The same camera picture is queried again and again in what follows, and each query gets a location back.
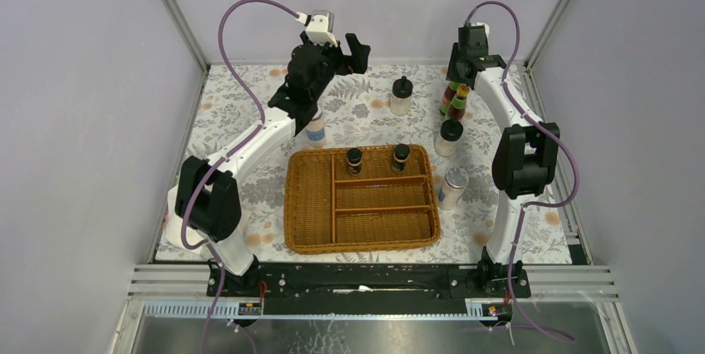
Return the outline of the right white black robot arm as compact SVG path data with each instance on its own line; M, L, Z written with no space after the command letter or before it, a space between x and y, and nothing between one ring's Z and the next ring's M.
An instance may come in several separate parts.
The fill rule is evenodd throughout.
M542 195L553 182L558 145L547 132L560 135L555 123L544 123L527 105L509 67L489 53L489 27L470 23L458 28L446 79L471 88L486 103L502 135L491 165L500 191L493 234L482 249L481 261L513 264L520 261L523 233L520 210Z

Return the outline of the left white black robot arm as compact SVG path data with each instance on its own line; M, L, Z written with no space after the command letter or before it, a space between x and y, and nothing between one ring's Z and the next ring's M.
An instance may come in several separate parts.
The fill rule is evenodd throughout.
M242 218L239 188L270 153L298 135L318 113L318 100L335 76L367 71L371 47L357 36L345 36L350 52L308 38L292 51L288 74L264 107L264 118L234 142L200 159L187 158L175 191L174 214L181 220L180 236L188 246L194 231L209 246L217 264L228 274L226 286L246 297L258 285L256 260L238 227Z

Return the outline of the small dark spice jar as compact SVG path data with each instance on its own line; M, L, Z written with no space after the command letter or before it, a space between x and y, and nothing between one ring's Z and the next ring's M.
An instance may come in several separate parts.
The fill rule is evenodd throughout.
M353 147L346 153L346 161L348 164L348 172L350 175L359 175L362 171L362 151Z

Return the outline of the black cap dark jar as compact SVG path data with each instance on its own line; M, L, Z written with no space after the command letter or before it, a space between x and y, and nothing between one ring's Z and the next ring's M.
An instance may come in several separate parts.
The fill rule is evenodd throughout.
M398 144L392 152L392 170L401 173L406 168L406 163L410 155L410 147L406 144Z

